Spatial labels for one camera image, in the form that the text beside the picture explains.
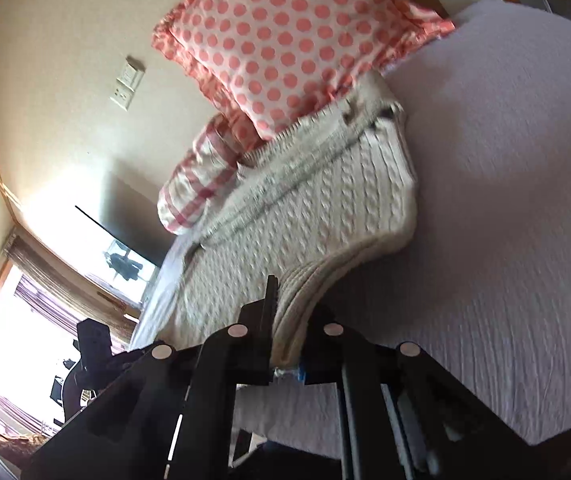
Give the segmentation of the lavender bed sheet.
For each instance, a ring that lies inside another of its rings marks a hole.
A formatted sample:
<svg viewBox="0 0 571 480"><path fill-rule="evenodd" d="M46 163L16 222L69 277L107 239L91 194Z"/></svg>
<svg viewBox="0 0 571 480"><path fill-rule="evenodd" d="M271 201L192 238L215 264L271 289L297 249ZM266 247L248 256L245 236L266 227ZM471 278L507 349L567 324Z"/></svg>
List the lavender bed sheet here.
<svg viewBox="0 0 571 480"><path fill-rule="evenodd" d="M316 307L376 344L416 342L530 444L571 430L571 21L476 3L451 36L383 78L405 113L415 232ZM198 234L224 200L174 242L133 347L160 339ZM302 385L296 365L240 390L236 426L337 457L336 395Z"/></svg>

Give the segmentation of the beige cable-knit sweater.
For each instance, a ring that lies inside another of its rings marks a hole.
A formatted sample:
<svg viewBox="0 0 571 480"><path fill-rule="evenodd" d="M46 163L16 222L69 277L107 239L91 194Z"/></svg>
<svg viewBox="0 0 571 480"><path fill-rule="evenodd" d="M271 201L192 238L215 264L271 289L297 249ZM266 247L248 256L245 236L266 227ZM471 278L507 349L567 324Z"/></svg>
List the beige cable-knit sweater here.
<svg viewBox="0 0 571 480"><path fill-rule="evenodd" d="M248 159L210 214L157 335L178 349L233 323L279 283L271 362L299 362L311 313L356 266L398 252L417 223L405 113L378 72Z"/></svg>

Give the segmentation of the pink polka dot pillow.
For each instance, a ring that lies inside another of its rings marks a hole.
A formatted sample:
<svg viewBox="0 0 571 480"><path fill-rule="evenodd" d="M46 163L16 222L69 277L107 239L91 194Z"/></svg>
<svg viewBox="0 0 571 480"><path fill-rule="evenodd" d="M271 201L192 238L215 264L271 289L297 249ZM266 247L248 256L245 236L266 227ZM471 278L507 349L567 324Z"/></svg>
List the pink polka dot pillow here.
<svg viewBox="0 0 571 480"><path fill-rule="evenodd" d="M250 150L453 29L411 0L182 0L153 46Z"/></svg>

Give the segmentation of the red white checked pillow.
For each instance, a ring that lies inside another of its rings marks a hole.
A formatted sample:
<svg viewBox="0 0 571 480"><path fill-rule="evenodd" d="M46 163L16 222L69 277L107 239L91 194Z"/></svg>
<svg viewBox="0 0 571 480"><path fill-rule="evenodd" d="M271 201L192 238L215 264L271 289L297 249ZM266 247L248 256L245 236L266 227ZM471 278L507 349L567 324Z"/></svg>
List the red white checked pillow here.
<svg viewBox="0 0 571 480"><path fill-rule="evenodd" d="M215 115L159 191L157 214L163 227L174 235L191 230L207 204L231 182L242 157L262 144L243 112Z"/></svg>

